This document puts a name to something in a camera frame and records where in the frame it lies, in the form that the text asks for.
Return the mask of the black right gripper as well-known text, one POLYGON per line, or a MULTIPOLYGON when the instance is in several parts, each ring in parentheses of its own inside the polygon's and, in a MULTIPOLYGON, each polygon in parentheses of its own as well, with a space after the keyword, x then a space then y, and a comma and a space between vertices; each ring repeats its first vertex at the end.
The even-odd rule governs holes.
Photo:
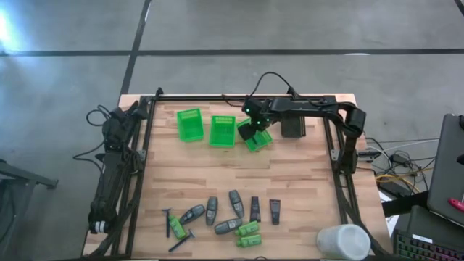
POLYGON ((238 132, 244 141, 253 139, 255 133, 263 133, 267 129, 267 124, 270 123, 270 116, 268 115, 268 107, 264 101, 255 98, 248 98, 241 111, 249 116, 250 123, 240 123, 238 125, 238 132))

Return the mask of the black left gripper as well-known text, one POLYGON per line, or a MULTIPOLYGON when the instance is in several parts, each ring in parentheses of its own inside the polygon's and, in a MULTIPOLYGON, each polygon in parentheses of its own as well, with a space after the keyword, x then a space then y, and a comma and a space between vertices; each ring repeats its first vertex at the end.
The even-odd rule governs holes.
POLYGON ((122 111, 122 123, 131 121, 131 122, 139 122, 141 119, 148 119, 149 118, 149 111, 147 107, 150 102, 150 96, 141 96, 138 102, 132 103, 132 105, 122 111))

